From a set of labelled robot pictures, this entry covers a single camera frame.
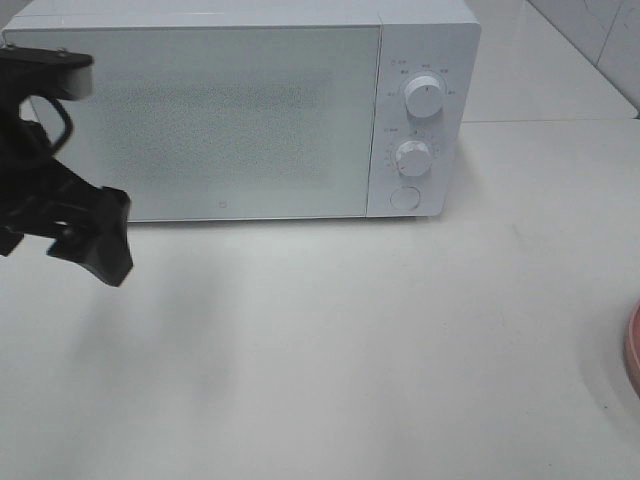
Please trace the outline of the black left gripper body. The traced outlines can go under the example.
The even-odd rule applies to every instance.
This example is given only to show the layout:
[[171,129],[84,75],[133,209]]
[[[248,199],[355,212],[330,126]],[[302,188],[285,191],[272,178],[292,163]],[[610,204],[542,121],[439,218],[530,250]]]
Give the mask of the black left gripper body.
[[55,141],[17,103],[1,106],[1,254],[30,235],[53,241],[49,256],[93,256],[95,187],[56,159],[74,126],[59,100],[46,101],[63,121]]

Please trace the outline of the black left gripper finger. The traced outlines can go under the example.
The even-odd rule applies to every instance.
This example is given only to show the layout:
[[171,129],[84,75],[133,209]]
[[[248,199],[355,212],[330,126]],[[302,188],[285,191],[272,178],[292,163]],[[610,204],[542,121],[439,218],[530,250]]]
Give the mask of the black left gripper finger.
[[66,207],[47,255],[74,263],[108,286],[119,287],[133,268],[127,239],[131,207],[122,190],[102,187],[87,207]]

